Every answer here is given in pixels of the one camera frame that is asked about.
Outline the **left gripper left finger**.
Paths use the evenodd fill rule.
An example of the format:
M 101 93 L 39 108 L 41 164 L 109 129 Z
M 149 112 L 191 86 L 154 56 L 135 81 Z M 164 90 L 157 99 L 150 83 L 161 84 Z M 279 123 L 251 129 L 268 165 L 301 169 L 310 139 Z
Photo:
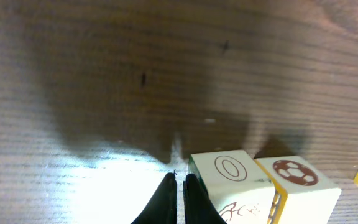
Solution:
M 176 224 L 177 182 L 169 172 L 162 179 L 153 196 L 131 224 Z

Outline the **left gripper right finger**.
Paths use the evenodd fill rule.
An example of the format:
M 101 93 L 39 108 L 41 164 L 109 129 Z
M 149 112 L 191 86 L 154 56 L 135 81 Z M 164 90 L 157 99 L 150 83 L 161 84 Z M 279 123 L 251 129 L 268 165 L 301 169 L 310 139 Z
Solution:
M 186 176 L 183 183 L 183 199 L 186 224 L 226 224 L 194 174 Z

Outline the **white block green Z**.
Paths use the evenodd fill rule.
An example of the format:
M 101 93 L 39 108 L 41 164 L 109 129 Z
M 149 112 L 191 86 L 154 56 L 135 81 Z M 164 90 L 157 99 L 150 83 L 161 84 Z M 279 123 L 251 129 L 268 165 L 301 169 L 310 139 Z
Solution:
M 226 223 L 267 223 L 275 187 L 244 150 L 191 154 L 188 172 Z

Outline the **white block soccer ball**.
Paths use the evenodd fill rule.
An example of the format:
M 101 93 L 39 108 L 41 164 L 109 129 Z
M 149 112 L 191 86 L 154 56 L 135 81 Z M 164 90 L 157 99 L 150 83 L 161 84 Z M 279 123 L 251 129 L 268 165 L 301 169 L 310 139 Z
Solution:
M 341 188 L 300 156 L 254 160 L 274 183 L 271 224 L 327 224 Z

